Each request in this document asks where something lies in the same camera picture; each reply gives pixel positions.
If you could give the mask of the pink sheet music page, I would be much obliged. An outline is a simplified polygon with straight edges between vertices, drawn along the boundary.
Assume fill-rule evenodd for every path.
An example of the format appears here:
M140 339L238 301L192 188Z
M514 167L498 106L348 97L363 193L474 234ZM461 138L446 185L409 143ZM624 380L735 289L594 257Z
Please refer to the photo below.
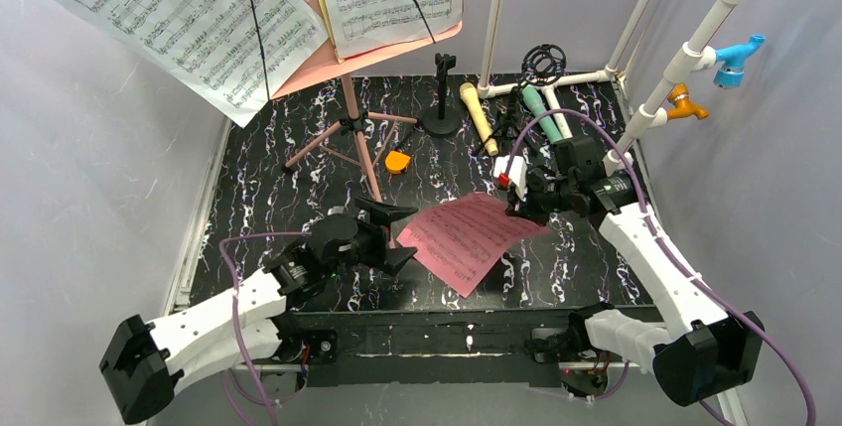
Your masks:
M507 204L486 193L432 206L414 216L396 241L415 247L415 259L467 298L515 243L549 228L506 214Z

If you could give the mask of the green microphone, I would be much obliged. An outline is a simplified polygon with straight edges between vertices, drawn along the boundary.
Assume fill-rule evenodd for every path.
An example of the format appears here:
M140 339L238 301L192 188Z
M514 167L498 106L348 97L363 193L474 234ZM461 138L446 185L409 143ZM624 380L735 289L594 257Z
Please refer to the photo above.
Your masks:
M525 86L521 91L521 98L525 108L535 117L539 117L544 113L549 112L544 98L539 90L531 85ZM562 113L552 113L541 118L538 121L540 128L543 130L547 140L550 143L557 143L565 138L566 132L563 128L566 126Z

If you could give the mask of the black microphone stand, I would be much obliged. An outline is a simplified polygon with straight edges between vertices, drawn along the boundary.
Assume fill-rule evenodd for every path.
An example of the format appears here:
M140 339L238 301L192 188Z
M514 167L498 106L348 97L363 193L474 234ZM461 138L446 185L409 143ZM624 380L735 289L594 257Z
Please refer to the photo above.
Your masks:
M419 118L422 130L434 138L446 138L454 135L461 126L458 113L448 106L448 72L456 66L457 58L453 55L437 53L435 55L438 101L423 111Z

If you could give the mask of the cream yellow microphone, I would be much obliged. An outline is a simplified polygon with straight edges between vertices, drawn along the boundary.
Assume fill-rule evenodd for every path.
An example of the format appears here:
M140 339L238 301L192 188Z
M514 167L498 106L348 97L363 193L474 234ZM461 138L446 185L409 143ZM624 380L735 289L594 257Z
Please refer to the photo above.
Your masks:
M462 83L459 87L459 95L477 129L481 149L485 150L490 156L496 156L498 147L496 141L492 138L491 126L481 106L477 88L469 82Z

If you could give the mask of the small black tripod stand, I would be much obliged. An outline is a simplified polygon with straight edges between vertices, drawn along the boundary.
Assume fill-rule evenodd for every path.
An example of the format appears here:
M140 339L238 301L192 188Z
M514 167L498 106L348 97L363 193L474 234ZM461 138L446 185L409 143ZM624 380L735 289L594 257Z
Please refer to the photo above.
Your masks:
M510 131L516 127L515 123L525 111L532 113L531 101L539 101L542 110L546 111L538 89L547 86L552 88L564 75L566 66L566 54L557 45L541 44L530 49L522 59L520 75L508 95L506 110L491 128L491 133L481 135L483 147L488 148L491 139L514 140L516 136Z

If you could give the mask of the pink music stand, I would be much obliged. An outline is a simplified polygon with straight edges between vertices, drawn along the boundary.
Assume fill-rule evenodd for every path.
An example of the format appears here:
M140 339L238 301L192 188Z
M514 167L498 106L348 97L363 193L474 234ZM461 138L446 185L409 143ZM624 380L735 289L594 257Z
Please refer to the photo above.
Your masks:
M306 146L295 152L283 164L282 170L287 174L293 173L307 155L317 150L334 155L336 153L335 150L329 148L327 145L330 138L334 135L347 135L351 138L352 144L356 149L356 155L351 158L350 162L359 168L365 176L373 197L379 200L381 193L374 169L374 164L378 161L379 157L371 154L367 146L364 135L366 125L370 121L383 121L389 123L392 129L396 129L401 124L413 126L417 124L418 120L413 116L398 116L359 107L352 75L355 71L451 39L462 30L463 22L430 41L424 39L400 43L355 57L340 59L337 56L333 42L333 33L328 19L325 0L305 0L305 2L324 21L328 31L328 37L278 88L273 97L280 99L313 85L337 79L340 81L343 90L346 112L328 128L320 132Z

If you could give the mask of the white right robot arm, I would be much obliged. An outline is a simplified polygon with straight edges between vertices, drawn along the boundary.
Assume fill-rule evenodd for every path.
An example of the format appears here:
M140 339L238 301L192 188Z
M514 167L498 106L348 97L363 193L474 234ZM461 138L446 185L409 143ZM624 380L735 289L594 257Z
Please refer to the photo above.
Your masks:
M597 143L576 137L553 144L555 168L513 155L496 167L507 215L545 225L572 212L595 225L650 295L662 323L647 323L607 302L578 309L565 331L530 341L538 362L594 351L618 354L653 373L675 404L688 406L749 382L762 346L760 319L733 314L697 286L631 172L609 174Z

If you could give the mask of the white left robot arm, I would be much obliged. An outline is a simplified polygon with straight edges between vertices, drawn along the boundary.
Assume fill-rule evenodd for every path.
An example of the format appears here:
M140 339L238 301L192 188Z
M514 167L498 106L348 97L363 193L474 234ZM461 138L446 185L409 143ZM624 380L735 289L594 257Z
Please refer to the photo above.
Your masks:
M335 212L305 232L284 233L275 261L246 278L227 251L230 241L221 241L230 288L169 316L119 323L98 368L123 423L149 420L201 379L278 355L284 342L300 337L283 333L281 317L321 295L342 270L364 265L396 276L417 250L392 246L392 226L416 208L362 197L354 204L363 218Z

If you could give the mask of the right robot arm base mount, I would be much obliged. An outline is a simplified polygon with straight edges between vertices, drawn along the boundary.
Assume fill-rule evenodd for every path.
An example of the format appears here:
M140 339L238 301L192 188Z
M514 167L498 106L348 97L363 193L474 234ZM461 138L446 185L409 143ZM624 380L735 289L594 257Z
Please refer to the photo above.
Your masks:
M525 348L533 360L540 364L562 363L571 360L573 356L581 356L586 352L594 352L594 364L585 370L575 370L571 373L565 370L565 374L573 379L579 378L582 383L577 386L569 381L563 381L563 386L570 399L576 399L593 403L597 400L606 399L615 394L625 383L630 363L623 363L624 369L618 381L608 387L608 367L612 360L618 355L609 351L594 347L589 340L585 328L585 321L594 315L602 312L611 312L614 306L608 303L599 303L594 306L582 308L569 314L567 328L564 331L549 329L544 333L543 328L534 329L532 337L525 342Z

